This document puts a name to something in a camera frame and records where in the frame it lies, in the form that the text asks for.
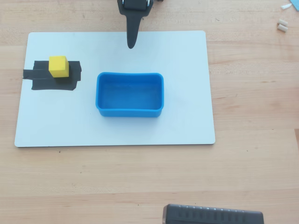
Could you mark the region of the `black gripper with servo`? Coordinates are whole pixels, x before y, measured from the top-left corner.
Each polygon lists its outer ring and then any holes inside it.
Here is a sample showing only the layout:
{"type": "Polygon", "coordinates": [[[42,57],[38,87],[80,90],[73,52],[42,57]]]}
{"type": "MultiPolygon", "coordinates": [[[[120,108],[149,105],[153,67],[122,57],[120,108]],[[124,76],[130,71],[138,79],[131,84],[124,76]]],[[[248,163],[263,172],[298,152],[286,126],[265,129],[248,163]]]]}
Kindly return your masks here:
{"type": "Polygon", "coordinates": [[[127,44],[130,49],[135,46],[140,22],[143,17],[149,15],[152,0],[117,0],[121,15],[127,19],[127,44]]]}

